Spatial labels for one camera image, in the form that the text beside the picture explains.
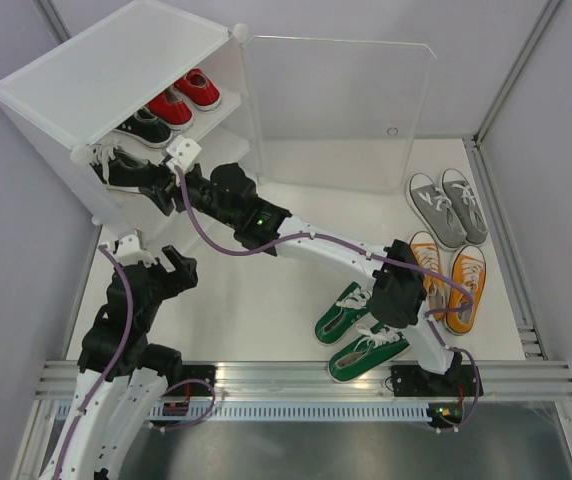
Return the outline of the black sneaker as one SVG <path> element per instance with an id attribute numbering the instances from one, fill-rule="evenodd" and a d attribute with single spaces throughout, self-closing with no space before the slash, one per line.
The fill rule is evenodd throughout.
<path id="1" fill-rule="evenodd" d="M 119 123 L 114 131 L 134 138 L 151 149 L 161 149 L 172 138 L 171 129 L 157 116 L 142 108 Z"/>
<path id="2" fill-rule="evenodd" d="M 138 194 L 156 179 L 156 165 L 129 153 L 117 141 L 95 144 L 91 150 L 90 165 L 108 189 Z"/>

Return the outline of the red sneaker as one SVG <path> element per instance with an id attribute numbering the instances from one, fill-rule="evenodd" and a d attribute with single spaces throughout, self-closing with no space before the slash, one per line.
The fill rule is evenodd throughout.
<path id="1" fill-rule="evenodd" d="M 215 111 L 222 103 L 219 89 L 199 68 L 189 70 L 173 83 L 173 87 L 202 112 Z"/>
<path id="2" fill-rule="evenodd" d="M 173 88 L 155 96 L 146 107 L 172 131 L 185 132 L 193 125 L 192 111 Z"/>

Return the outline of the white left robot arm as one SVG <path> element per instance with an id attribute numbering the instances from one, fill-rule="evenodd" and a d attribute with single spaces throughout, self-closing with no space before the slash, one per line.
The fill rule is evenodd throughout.
<path id="1" fill-rule="evenodd" d="M 41 473 L 44 479 L 116 479 L 147 414 L 184 384 L 179 351 L 151 344 L 147 335 L 168 299 L 197 285 L 197 262 L 173 246 L 170 262 L 129 260 L 103 245 L 114 273 L 91 329 L 82 341 L 71 407 Z"/>

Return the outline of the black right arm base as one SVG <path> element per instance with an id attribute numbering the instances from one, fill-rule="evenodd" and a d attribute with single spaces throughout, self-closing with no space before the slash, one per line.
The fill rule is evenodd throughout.
<path id="1" fill-rule="evenodd" d="M 455 398 L 484 394 L 481 381 L 471 365 L 449 369 L 439 375 L 423 370 L 416 364 L 395 364 L 390 368 L 395 397 L 400 398 Z"/>

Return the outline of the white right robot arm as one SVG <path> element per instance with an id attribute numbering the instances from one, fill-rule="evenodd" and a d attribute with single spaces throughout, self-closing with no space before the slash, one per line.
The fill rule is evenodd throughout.
<path id="1" fill-rule="evenodd" d="M 138 190 L 164 215 L 187 213 L 202 239 L 223 254 L 267 253 L 348 272 L 370 290 L 371 315 L 399 331 L 417 354 L 425 388 L 444 395 L 457 385 L 462 361 L 472 356 L 447 346 L 437 332 L 423 282 L 445 277 L 420 266 L 409 244 L 361 244 L 316 229 L 261 198 L 255 182 L 236 163 L 220 165 L 203 177 L 200 167 L 185 172 L 167 158 L 153 167 L 150 180 Z"/>

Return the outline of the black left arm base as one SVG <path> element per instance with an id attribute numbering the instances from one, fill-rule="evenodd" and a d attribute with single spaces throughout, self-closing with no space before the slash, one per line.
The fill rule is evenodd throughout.
<path id="1" fill-rule="evenodd" d="M 181 373 L 169 385 L 163 397 L 211 397 L 211 388 L 216 383 L 216 372 L 217 367 L 213 364 L 183 365 Z"/>

